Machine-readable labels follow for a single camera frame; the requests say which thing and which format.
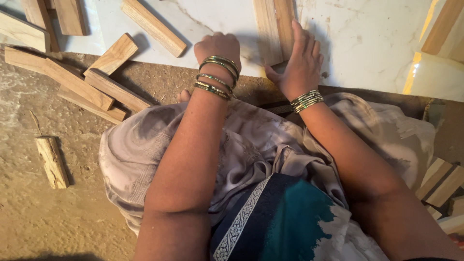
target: dirt floor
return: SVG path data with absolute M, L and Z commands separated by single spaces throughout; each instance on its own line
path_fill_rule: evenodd
M 85 69 L 98 57 L 78 53 L 54 56 Z M 176 102 L 182 89 L 193 89 L 193 69 L 127 62 L 112 78 L 158 105 Z M 261 105 L 284 100 L 263 78 L 240 77 L 239 99 Z M 59 84 L 47 76 L 4 62 L 0 52 L 0 259 L 130 260 L 136 237 L 106 198 L 98 166 L 101 134 L 112 123 L 59 98 Z M 421 118 L 428 98 L 321 86 L 323 94 L 354 93 L 368 101 L 398 105 Z M 464 162 L 464 104 L 444 101 L 445 121 L 436 137 L 436 156 Z M 56 136 L 71 186 L 53 190 L 34 138 Z

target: woman's right arm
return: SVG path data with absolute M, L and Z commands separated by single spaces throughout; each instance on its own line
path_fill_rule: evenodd
M 316 90 L 323 56 L 314 36 L 293 21 L 295 44 L 284 74 L 266 75 L 289 101 Z M 440 257 L 463 260 L 404 181 L 324 103 L 300 112 L 308 130 L 334 158 L 353 218 L 391 260 Z

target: hand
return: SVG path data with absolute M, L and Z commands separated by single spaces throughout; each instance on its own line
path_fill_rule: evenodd
M 218 55 L 232 60 L 237 66 L 238 71 L 242 70 L 242 65 L 240 63 L 240 43 L 233 34 L 224 35 L 223 33 L 216 32 L 213 36 L 207 35 L 203 37 L 201 42 L 195 44 L 193 51 L 195 52 L 198 64 L 201 64 L 207 57 Z M 206 64 L 201 68 L 200 72 L 213 75 L 226 82 L 229 86 L 232 86 L 232 77 L 228 70 L 220 65 Z M 200 80 L 215 87 L 219 87 L 224 91 L 227 90 L 225 86 L 209 78 L 201 77 Z
M 283 74 L 276 73 L 269 65 L 264 65 L 266 77 L 292 101 L 296 97 L 317 90 L 324 56 L 320 54 L 321 43 L 314 41 L 314 35 L 303 30 L 293 19 L 295 43 L 293 52 Z

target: bare foot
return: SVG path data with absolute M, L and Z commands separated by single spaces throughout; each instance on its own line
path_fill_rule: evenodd
M 177 94 L 177 101 L 180 103 L 188 102 L 192 95 L 187 91 L 187 89 L 182 90 Z

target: woman's right hand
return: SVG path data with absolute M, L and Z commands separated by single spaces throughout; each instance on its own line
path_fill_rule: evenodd
M 303 30 L 295 19 L 292 21 L 292 28 L 295 43 L 285 72 L 279 74 L 269 65 L 264 65 L 266 77 L 289 101 L 309 91 L 317 90 L 324 61 L 324 56 L 319 53 L 321 43 L 314 40 L 314 35 Z

